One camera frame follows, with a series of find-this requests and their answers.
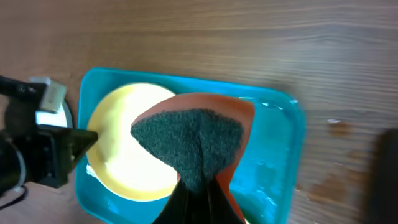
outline wood grain surface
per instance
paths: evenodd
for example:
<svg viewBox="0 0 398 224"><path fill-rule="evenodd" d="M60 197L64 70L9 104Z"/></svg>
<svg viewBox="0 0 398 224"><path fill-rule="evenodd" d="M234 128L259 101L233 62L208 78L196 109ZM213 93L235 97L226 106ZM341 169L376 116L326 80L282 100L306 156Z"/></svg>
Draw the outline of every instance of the wood grain surface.
<svg viewBox="0 0 398 224"><path fill-rule="evenodd" d="M75 115L92 67L296 96L307 137L289 223L360 223L373 142L398 127L394 0L0 0L0 30L0 74L64 82ZM73 181L29 188L1 223L101 223L81 209Z"/></svg>

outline blue tray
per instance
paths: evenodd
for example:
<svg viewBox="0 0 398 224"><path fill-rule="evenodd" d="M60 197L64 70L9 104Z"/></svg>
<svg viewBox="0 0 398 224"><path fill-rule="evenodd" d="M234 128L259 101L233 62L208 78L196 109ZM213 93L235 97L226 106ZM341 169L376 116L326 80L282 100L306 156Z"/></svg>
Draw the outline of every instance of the blue tray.
<svg viewBox="0 0 398 224"><path fill-rule="evenodd" d="M219 93L252 101L256 114L251 137L229 187L252 224L286 222L305 129L297 100L263 87L94 68L81 82L78 128L87 127L92 112L108 93L134 82L156 83L176 94ZM168 199L133 202L118 197L89 175L87 165L84 157L76 168L76 195L88 213L106 222L151 223Z"/></svg>

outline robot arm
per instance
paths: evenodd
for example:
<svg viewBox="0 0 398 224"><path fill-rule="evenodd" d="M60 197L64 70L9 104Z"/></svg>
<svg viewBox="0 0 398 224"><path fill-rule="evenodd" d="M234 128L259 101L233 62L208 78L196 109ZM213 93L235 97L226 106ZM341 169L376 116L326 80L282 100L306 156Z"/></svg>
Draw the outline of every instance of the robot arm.
<svg viewBox="0 0 398 224"><path fill-rule="evenodd" d="M98 138L92 131L38 125L36 112L57 112L66 88L49 78L31 81L0 76L0 94L9 97L0 131L0 197L25 182L66 184L68 173Z"/></svg>

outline dark green sponge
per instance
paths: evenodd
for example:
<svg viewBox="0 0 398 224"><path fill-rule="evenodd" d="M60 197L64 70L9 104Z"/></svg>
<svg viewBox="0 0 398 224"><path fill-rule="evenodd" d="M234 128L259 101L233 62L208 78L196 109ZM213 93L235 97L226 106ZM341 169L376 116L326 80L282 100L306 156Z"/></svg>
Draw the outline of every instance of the dark green sponge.
<svg viewBox="0 0 398 224"><path fill-rule="evenodd" d="M163 111L131 128L132 136L154 157L172 166L192 192L230 165L241 146L239 121L209 109Z"/></svg>

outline tray rim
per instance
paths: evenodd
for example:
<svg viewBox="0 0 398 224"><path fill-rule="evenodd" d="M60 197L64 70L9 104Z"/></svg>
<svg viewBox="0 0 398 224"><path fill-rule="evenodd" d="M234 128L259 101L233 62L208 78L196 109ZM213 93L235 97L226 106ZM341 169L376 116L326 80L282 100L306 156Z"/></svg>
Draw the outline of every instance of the tray rim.
<svg viewBox="0 0 398 224"><path fill-rule="evenodd" d="M293 174L288 175L290 178L287 180L287 185L288 187L285 188L285 191L283 192L283 197L282 197L282 206L281 206L281 212L279 213L279 217L275 219L275 221L278 221L276 223L280 224L280 223L286 223L288 217L289 217L289 212L290 212L290 206L292 204L292 199L293 199L293 194L294 194L294 186L295 183L297 181L297 175L299 172L299 164L302 158L302 149L303 149L303 143L304 143L304 139L305 139L305 125L306 125L306 120L305 120L305 116L304 116L304 112L303 112L303 108L301 107L299 101L288 95L287 93L284 93L280 90L276 90L273 88L268 88L268 87L264 87L264 86L256 86L256 85L247 85L247 84L242 84L242 83L236 83L236 82L226 82L226 81L222 81L222 80L212 80L212 79L207 79L207 78L193 78L193 77L185 77L185 76L181 76L181 75L171 75L168 73L156 73L156 72L143 72L143 71L139 71L139 70L123 70L123 69L119 69L119 68L105 68L105 67L94 67L91 68L89 71L87 71L84 76L83 79L81 80L81 84L80 84L80 92L79 94L82 93L82 89L85 86L85 83L88 79L88 77L92 76L94 73L96 72L118 72L118 73L143 73L143 74L148 74L148 75L165 75L165 76L169 76L169 77L177 77L177 78L185 78L187 80L205 80L205 81L209 81L209 82L220 82L220 83L225 83L225 84L232 84L232 85L238 85L238 86L246 86L246 87L251 87L251 88L259 88L259 89L266 89L266 90L273 90L275 92L278 92L278 94L280 94L281 96L283 96L284 98L286 98L286 100L290 101L291 106L293 107L293 109L296 111L296 116L294 116L295 118L295 124L297 125L298 128L300 128L300 130L298 131L298 134L295 135L295 141L293 143L294 145L294 149L296 150L292 150L292 155L290 155L292 158L295 159L291 159L292 161L290 163L287 164L286 170L289 170L289 172L293 171ZM79 95L79 103L78 103L78 128L81 129L83 127L81 126L81 106L82 106L82 100L81 100L81 96ZM81 162L78 163L78 167L80 166L84 166L84 164L81 164ZM99 218L102 221L105 221L107 223L113 223L113 221L108 220L107 218L105 218L104 216L101 216L100 214L97 214L93 211L91 211L89 208L86 207L86 205L84 203L82 203L82 199L81 196L78 194L79 190L78 190L78 182L76 181L78 179L79 176L79 172L75 172L75 195L77 197L77 200L80 204L80 206L84 209L84 211L86 211L87 213L89 213L90 215Z"/></svg>

